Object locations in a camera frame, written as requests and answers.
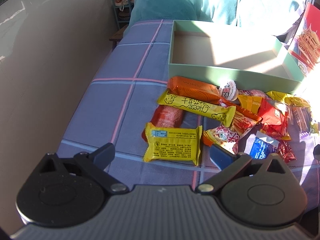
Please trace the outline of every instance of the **teal blanket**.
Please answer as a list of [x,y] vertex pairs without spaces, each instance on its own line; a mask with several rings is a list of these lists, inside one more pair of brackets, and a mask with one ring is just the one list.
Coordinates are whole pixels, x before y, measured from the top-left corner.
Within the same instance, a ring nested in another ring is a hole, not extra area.
[[299,0],[134,0],[130,27],[156,19],[199,20],[241,27],[259,27],[264,33],[286,33],[303,12]]

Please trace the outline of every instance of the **golden pagoda illustration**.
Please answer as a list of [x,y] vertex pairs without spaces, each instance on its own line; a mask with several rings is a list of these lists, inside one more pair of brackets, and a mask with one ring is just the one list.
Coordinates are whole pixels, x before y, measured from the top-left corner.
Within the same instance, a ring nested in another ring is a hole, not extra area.
[[317,32],[311,30],[311,24],[308,29],[303,30],[302,34],[298,36],[298,47],[311,66],[319,63],[320,40]]

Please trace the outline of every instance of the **blue candy wrapper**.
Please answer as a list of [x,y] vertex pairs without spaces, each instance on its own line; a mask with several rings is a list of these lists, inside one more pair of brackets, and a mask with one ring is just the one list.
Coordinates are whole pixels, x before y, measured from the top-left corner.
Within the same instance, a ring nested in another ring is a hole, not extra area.
[[249,155],[253,159],[264,159],[269,155],[269,153],[272,153],[273,150],[274,147],[271,144],[266,143],[259,138],[255,138]]

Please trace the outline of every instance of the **purple checkered fabric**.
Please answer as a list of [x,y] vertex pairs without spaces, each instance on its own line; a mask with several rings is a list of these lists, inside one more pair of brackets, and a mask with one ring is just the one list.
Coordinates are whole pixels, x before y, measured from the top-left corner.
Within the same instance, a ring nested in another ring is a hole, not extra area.
[[[219,172],[202,146],[201,165],[192,162],[152,161],[142,157],[147,143],[141,138],[146,122],[166,88],[172,21],[136,23],[101,66],[83,96],[58,149],[60,157],[92,152],[107,142],[116,146],[116,157],[106,168],[130,188],[135,184],[188,184],[195,188]],[[182,127],[204,130],[216,127],[212,119],[186,113]],[[319,163],[313,158],[313,137],[299,140],[298,127],[289,126],[290,142],[297,161],[290,162],[308,195],[308,210],[319,205]],[[250,152],[254,132],[243,139],[239,150]]]

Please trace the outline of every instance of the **green box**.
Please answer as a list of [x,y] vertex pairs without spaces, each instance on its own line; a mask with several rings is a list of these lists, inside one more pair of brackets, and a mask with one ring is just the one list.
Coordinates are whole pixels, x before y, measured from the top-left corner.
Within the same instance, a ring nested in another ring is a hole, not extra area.
[[281,42],[255,30],[210,22],[174,20],[169,78],[214,85],[234,80],[238,89],[294,94],[303,74]]

